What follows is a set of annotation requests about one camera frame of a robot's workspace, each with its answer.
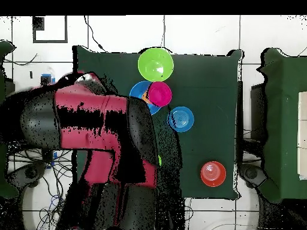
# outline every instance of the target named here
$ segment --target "pink bowl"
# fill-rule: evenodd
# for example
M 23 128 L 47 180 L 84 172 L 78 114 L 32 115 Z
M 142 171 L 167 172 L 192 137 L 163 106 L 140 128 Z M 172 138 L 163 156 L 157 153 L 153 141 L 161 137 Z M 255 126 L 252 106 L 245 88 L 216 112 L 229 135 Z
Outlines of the pink bowl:
M 148 90 L 148 98 L 154 105 L 164 107 L 171 101 L 171 90 L 164 82 L 153 82 Z

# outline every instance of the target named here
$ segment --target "green bowl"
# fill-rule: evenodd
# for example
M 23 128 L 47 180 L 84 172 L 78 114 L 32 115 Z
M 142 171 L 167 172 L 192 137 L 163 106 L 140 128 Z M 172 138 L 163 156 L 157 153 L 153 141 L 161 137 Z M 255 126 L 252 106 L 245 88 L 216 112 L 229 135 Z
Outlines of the green bowl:
M 174 62 L 167 50 L 150 48 L 140 55 L 137 67 L 146 80 L 164 81 L 171 76 Z

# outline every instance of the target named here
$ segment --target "blue bowl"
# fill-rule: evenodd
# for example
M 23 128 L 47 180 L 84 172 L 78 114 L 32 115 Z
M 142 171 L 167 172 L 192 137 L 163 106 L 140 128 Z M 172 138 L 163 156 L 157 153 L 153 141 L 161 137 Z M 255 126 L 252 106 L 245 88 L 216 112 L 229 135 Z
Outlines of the blue bowl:
M 129 96 L 136 97 L 138 99 L 141 99 L 143 94 L 147 91 L 148 87 L 151 85 L 152 82 L 150 81 L 141 81 L 132 87 Z M 149 111 L 151 115 L 155 114 L 160 110 L 161 107 L 157 107 L 153 104 L 148 104 Z
M 192 128 L 194 115 L 187 107 L 176 107 L 168 114 L 167 122 L 176 132 L 185 132 Z

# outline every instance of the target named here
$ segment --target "dark green table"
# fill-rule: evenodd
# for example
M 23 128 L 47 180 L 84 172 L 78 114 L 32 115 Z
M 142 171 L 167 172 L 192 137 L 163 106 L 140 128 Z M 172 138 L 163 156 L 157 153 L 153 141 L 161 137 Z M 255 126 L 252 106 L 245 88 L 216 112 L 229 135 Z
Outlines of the dark green table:
M 307 91 L 307 57 L 289 57 L 278 49 L 261 55 L 267 96 L 264 169 L 269 178 L 259 190 L 270 202 L 306 199 L 307 180 L 297 173 L 299 92 Z
M 74 70 L 93 71 L 118 94 L 128 96 L 144 80 L 137 69 L 138 53 L 94 53 L 73 48 Z M 172 55 L 174 71 L 165 82 L 173 99 L 168 107 L 152 116 L 162 167 L 160 190 L 180 188 L 182 197 L 236 199 L 233 190 L 234 129 L 237 102 L 237 67 L 240 50 L 228 56 Z M 168 112 L 186 106 L 194 114 L 194 126 L 177 134 L 167 124 Z M 219 161 L 226 170 L 225 182 L 207 187 L 200 170 L 208 161 Z

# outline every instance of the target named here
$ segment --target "white tile floor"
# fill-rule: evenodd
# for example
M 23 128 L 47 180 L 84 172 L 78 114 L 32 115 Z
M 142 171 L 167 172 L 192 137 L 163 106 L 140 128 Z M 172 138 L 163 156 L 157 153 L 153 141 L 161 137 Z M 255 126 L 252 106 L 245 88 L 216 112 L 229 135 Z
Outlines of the white tile floor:
M 179 54 L 226 55 L 230 50 L 242 49 L 245 54 L 242 66 L 245 129 L 251 129 L 251 86 L 264 81 L 256 71 L 261 63 L 261 52 L 267 47 L 279 47 L 284 53 L 297 56 L 307 46 L 307 21 L 303 16 L 166 15 L 164 37 L 163 15 L 86 16 L 86 19 L 92 26 L 94 38 L 108 52 L 131 53 L 160 45 Z M 37 40 L 63 39 L 63 16 L 46 16 L 44 22 L 45 31 L 37 31 Z M 102 51 L 92 39 L 83 16 L 68 16 L 68 43 L 61 44 L 33 44 L 31 23 L 31 17 L 0 17 L 0 39 L 12 41 L 17 47 L 6 59 L 25 63 L 37 54 L 34 62 L 26 66 L 4 63 L 5 73 L 14 78 L 17 90 L 38 86 L 42 73 L 51 73 L 58 80 L 72 71 L 72 45 Z M 45 176 L 54 192 L 54 176 L 49 173 Z M 248 189 L 240 177 L 237 189 L 241 195 L 237 201 L 187 199 L 186 205 L 193 211 L 186 208 L 186 218 L 190 218 L 186 221 L 186 230 L 255 230 L 259 209 L 257 194 Z M 26 191 L 23 209 L 26 210 L 24 218 L 28 230 L 37 228 L 39 210 L 49 204 L 50 196 L 44 181 Z

